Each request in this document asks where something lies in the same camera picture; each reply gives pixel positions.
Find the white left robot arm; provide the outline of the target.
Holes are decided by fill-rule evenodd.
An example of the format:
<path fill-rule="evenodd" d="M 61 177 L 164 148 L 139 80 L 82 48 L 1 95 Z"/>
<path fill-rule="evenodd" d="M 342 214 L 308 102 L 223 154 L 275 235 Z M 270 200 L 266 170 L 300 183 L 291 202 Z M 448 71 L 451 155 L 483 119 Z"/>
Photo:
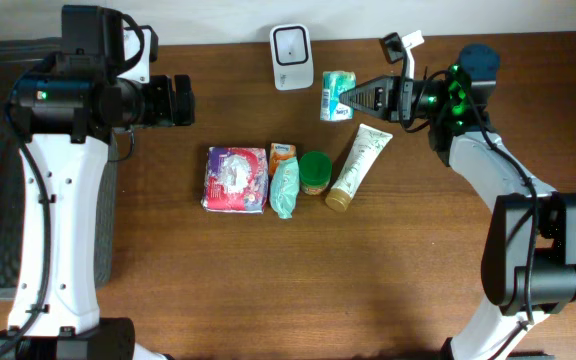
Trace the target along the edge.
<path fill-rule="evenodd" d="M 194 121 L 187 75 L 149 82 L 32 71 L 4 114 L 20 145 L 25 186 L 19 283 L 0 359 L 130 359 L 128 318 L 100 315 L 94 280 L 97 207 L 114 130 Z"/>

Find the teal white tissue pack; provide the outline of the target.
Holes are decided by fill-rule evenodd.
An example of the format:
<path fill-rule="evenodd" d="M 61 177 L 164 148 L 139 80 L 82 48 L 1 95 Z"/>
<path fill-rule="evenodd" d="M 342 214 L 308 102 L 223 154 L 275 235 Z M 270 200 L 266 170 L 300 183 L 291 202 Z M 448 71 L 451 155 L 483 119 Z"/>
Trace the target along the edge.
<path fill-rule="evenodd" d="M 354 110 L 340 102 L 340 95 L 356 85 L 354 72 L 325 71 L 322 77 L 320 119 L 328 122 L 351 120 Z"/>

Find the mint green wipes pack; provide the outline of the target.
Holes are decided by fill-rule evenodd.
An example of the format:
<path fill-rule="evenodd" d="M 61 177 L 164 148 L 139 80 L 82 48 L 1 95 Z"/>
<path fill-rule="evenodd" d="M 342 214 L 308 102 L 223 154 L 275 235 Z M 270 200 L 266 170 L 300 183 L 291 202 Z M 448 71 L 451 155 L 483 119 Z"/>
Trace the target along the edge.
<path fill-rule="evenodd" d="M 300 191 L 299 165 L 296 157 L 282 160 L 270 185 L 270 205 L 280 219 L 290 219 Z"/>

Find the white lotion tube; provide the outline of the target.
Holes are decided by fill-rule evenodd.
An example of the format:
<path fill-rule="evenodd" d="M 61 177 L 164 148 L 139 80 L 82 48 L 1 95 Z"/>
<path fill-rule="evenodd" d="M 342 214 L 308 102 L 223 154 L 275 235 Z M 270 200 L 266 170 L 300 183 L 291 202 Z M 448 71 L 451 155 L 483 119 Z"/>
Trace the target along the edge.
<path fill-rule="evenodd" d="M 345 212 L 373 163 L 393 135 L 360 124 L 342 170 L 328 192 L 325 203 L 334 211 Z"/>

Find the green lid jar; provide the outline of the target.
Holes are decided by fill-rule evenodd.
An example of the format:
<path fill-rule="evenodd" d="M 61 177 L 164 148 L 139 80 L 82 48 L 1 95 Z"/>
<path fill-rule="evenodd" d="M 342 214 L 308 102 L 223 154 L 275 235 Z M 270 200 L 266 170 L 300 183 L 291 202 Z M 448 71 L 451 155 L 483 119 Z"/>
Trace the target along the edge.
<path fill-rule="evenodd" d="M 327 154 L 311 151 L 302 156 L 299 161 L 299 177 L 301 190 L 307 195 L 323 193 L 330 182 L 332 162 Z"/>

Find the red purple tissue pack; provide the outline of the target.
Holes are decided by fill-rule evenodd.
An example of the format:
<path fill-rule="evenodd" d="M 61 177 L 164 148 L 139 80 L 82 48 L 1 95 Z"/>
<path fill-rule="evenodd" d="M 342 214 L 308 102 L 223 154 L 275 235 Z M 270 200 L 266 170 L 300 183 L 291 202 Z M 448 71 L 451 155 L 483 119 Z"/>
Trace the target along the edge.
<path fill-rule="evenodd" d="M 268 196 L 266 150 L 210 147 L 202 207 L 209 212 L 262 214 Z"/>

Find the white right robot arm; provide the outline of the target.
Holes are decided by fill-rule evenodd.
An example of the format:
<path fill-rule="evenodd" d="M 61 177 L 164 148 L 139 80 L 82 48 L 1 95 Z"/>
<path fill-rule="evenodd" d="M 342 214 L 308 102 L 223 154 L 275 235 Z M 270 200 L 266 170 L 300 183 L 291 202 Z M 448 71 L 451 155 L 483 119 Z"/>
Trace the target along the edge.
<path fill-rule="evenodd" d="M 512 359 L 537 324 L 576 302 L 576 193 L 539 180 L 505 147 L 486 111 L 499 55 L 464 47 L 455 63 L 415 79 L 411 46 L 382 39 L 400 75 L 371 79 L 341 103 L 415 132 L 424 119 L 431 149 L 466 179 L 492 213 L 481 262 L 484 297 L 464 329 L 444 342 L 440 359 Z"/>

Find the orange tissue pack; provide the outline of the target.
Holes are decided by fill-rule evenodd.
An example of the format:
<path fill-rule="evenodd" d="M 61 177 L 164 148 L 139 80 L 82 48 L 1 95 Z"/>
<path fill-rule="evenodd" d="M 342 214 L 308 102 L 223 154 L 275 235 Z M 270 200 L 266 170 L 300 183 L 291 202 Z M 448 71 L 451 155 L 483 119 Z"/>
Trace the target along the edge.
<path fill-rule="evenodd" d="M 270 146 L 269 175 L 273 176 L 282 161 L 296 156 L 296 146 L 291 144 L 272 143 Z"/>

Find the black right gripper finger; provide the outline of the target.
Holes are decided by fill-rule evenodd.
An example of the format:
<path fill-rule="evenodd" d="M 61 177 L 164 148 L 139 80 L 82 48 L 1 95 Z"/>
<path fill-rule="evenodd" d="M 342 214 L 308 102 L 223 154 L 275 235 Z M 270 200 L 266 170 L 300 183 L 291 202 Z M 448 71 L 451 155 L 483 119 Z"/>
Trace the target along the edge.
<path fill-rule="evenodd" d="M 345 92 L 340 95 L 340 102 L 374 118 L 388 120 L 390 117 L 388 96 L 384 92 Z"/>
<path fill-rule="evenodd" d="M 391 90 L 391 77 L 379 76 L 356 85 L 341 94 L 342 100 L 386 100 Z"/>

